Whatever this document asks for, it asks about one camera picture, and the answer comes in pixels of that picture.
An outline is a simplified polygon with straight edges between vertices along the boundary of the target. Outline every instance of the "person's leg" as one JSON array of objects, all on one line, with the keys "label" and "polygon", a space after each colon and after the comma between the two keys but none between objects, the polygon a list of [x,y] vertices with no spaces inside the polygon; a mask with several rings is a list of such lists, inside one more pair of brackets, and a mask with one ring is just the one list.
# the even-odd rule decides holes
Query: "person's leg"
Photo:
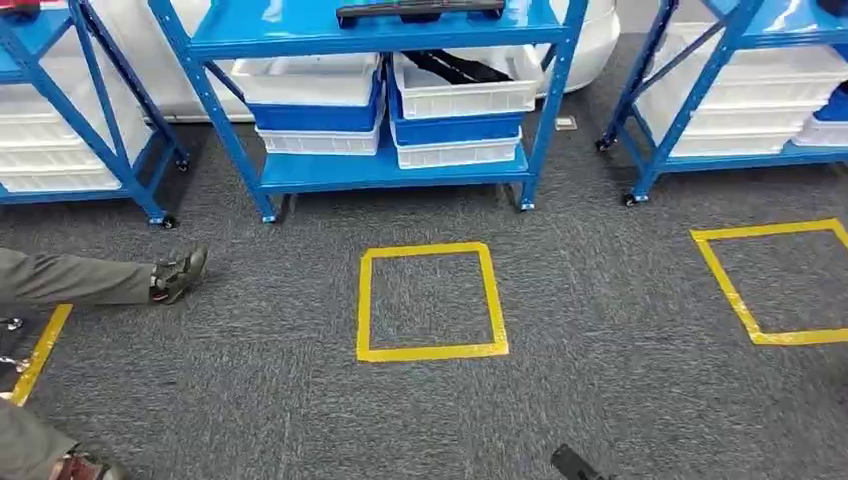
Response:
[{"label": "person's leg", "polygon": [[154,268],[0,248],[0,303],[147,303]]},{"label": "person's leg", "polygon": [[23,408],[0,399],[0,478],[48,480],[77,445]]},{"label": "person's leg", "polygon": [[100,460],[21,407],[0,399],[0,479],[126,480],[126,469]]},{"label": "person's leg", "polygon": [[199,248],[156,266],[0,248],[0,303],[170,303],[200,277],[206,255]]}]

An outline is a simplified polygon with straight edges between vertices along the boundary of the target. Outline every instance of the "blue plastic bin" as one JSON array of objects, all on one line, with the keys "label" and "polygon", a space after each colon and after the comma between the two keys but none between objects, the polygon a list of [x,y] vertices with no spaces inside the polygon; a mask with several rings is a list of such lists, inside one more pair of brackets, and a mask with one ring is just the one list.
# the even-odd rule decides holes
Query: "blue plastic bin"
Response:
[{"label": "blue plastic bin", "polygon": [[837,89],[815,117],[822,122],[848,122],[848,93]]},{"label": "blue plastic bin", "polygon": [[391,57],[386,63],[389,115],[394,125],[395,143],[397,145],[428,145],[515,138],[518,136],[521,129],[521,120],[524,118],[522,112],[405,120],[400,90],[395,83]]},{"label": "blue plastic bin", "polygon": [[260,130],[305,130],[324,132],[370,132],[374,129],[383,69],[374,70],[368,105],[337,107],[324,105],[277,105],[248,103],[256,127]]}]

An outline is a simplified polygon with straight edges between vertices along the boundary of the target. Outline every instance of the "black handle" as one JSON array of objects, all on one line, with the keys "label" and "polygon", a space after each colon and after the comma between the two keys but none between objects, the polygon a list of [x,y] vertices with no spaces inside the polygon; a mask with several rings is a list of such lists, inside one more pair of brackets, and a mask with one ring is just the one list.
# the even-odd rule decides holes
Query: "black handle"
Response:
[{"label": "black handle", "polygon": [[351,28],[362,17],[399,15],[404,23],[427,23],[438,20],[443,13],[482,12],[488,18],[503,15],[504,0],[398,0],[370,5],[349,5],[336,9],[341,28]]}]

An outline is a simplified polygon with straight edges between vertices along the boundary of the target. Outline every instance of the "white plastic bin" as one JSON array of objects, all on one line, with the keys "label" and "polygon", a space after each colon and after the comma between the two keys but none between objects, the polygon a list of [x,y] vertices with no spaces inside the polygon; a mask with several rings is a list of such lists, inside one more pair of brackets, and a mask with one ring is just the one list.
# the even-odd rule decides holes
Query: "white plastic bin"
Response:
[{"label": "white plastic bin", "polygon": [[[671,61],[709,26],[672,24],[653,71]],[[691,90],[722,33],[713,36],[651,88]],[[848,63],[829,46],[739,50],[721,70],[701,105],[748,108],[796,102],[822,106],[846,79]]]},{"label": "white plastic bin", "polygon": [[804,147],[848,147],[848,122],[823,122],[810,118],[792,143]]},{"label": "white plastic bin", "polygon": [[[665,137],[670,121],[675,114],[663,103],[660,96],[642,96],[637,102],[642,118],[648,124],[654,142],[659,145]],[[801,127],[766,130],[739,131],[734,129],[693,130],[687,128],[671,151],[670,157],[759,155],[774,154],[795,136]]]},{"label": "white plastic bin", "polygon": [[[121,135],[128,159],[130,164],[133,164],[144,146],[147,145],[152,131],[145,125],[144,119],[138,113],[135,113],[131,120],[119,121],[119,124],[121,125]],[[105,168],[100,157],[82,139],[70,143],[40,143],[0,147],[0,172],[93,167]]]},{"label": "white plastic bin", "polygon": [[380,99],[374,128],[370,132],[318,132],[306,130],[260,130],[256,133],[270,153],[302,155],[376,155],[380,145],[380,127],[386,113],[385,99]]},{"label": "white plastic bin", "polygon": [[10,192],[78,192],[121,188],[121,182],[102,165],[62,170],[0,171],[0,183]]},{"label": "white plastic bin", "polygon": [[459,48],[448,53],[476,60],[506,73],[511,82],[451,85],[421,70],[403,54],[393,54],[393,74],[403,103],[403,118],[459,117],[491,113],[529,112],[536,107],[542,68],[532,45]]},{"label": "white plastic bin", "polygon": [[[87,74],[82,81],[90,83]],[[117,81],[107,82],[116,117],[120,121],[127,117],[127,112],[133,112],[141,118],[135,98],[121,87]],[[94,130],[112,146],[109,127],[93,86],[83,83],[68,98]],[[76,131],[32,85],[0,85],[0,149],[78,140],[80,137]]]},{"label": "white plastic bin", "polygon": [[247,103],[368,105],[377,53],[239,59],[232,79]]},{"label": "white plastic bin", "polygon": [[[394,137],[394,128],[392,128],[392,137]],[[513,138],[411,146],[395,143],[395,148],[397,148],[400,168],[432,168],[511,162],[515,160],[515,147],[519,142],[521,142],[520,131],[518,136]]]},{"label": "white plastic bin", "polygon": [[[651,129],[657,135],[664,136],[678,110],[683,106],[686,94],[687,92],[672,89],[660,92],[650,88],[636,100],[636,104],[639,107],[645,103],[663,105],[662,109],[654,109],[654,123]],[[818,108],[818,103],[792,101],[783,105],[752,105],[744,108],[702,106],[692,112],[686,132],[703,134],[798,131]]]}]

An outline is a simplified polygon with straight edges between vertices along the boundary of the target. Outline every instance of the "yellow tape square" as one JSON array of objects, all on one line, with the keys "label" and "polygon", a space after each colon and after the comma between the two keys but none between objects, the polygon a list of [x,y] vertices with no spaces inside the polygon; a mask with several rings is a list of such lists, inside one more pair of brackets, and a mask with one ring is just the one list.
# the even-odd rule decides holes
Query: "yellow tape square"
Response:
[{"label": "yellow tape square", "polygon": [[[371,349],[371,274],[373,259],[411,257],[417,255],[444,255],[451,253],[476,253],[480,259],[483,290],[492,324],[492,343],[445,345],[438,347]],[[362,256],[359,270],[359,327],[356,333],[356,358],[361,362],[412,362],[418,360],[444,360],[449,358],[489,357],[506,355],[506,340],[501,301],[495,280],[495,270],[489,247],[480,242],[443,243],[404,247],[369,248]]]},{"label": "yellow tape square", "polygon": [[723,228],[719,230],[691,230],[692,238],[707,265],[713,272],[719,287],[724,292],[727,301],[733,307],[739,320],[748,331],[748,336],[756,345],[813,345],[818,343],[848,342],[848,328],[823,329],[823,330],[800,330],[795,332],[763,333],[759,324],[745,305],[730,277],[727,275],[718,257],[710,247],[710,240],[727,240],[730,238],[762,237],[765,235],[779,235],[787,233],[804,233],[831,231],[839,241],[848,249],[848,232],[836,218],[827,220],[816,220],[812,222],[779,223],[774,225],[760,225],[753,227]]}]

